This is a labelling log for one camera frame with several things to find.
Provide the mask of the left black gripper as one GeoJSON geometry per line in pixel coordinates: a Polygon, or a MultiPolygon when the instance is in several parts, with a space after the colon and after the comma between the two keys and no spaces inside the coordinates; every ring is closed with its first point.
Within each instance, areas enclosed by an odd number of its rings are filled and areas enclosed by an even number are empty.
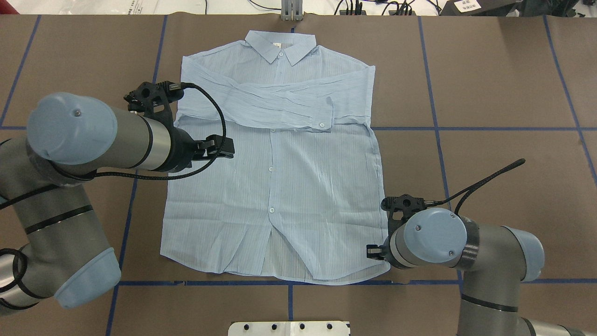
{"type": "Polygon", "coordinates": [[[180,172],[191,168],[193,161],[232,159],[236,153],[233,140],[217,134],[207,136],[204,140],[194,140],[185,130],[175,127],[171,140],[168,172],[180,172]]]}

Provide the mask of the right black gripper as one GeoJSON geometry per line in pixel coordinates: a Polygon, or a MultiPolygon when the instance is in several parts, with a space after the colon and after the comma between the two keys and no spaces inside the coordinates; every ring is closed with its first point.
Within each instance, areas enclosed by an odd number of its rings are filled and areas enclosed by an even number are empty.
{"type": "Polygon", "coordinates": [[[407,266],[404,262],[399,261],[391,251],[390,236],[388,236],[382,245],[367,245],[366,246],[366,257],[376,261],[386,261],[392,267],[401,270],[412,269],[411,266],[407,266]]]}

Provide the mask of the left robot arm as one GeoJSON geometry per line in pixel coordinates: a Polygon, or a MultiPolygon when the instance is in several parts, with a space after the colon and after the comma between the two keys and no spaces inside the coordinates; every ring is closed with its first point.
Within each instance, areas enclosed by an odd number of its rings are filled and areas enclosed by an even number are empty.
{"type": "Polygon", "coordinates": [[[55,298],[62,308],[77,308],[112,290],[121,280],[115,249],[84,190],[100,177],[151,180],[124,169],[181,174],[193,161],[211,165],[232,157],[222,109],[209,96],[222,135],[194,140],[176,128],[173,94],[125,96],[125,111],[96,98],[70,93],[44,97],[28,119],[27,133],[1,143],[1,208],[13,208],[28,242],[1,249],[1,315],[34,308],[55,298]]]}

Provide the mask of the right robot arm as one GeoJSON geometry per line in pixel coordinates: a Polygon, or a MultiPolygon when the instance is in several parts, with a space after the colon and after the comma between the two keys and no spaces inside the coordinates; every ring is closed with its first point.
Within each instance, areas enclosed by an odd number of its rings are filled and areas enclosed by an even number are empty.
{"type": "Polygon", "coordinates": [[[476,223],[448,209],[415,213],[367,257],[400,269],[439,265],[460,270],[458,336],[590,336],[591,332],[520,316],[521,285],[545,265],[530,232],[476,223]]]}

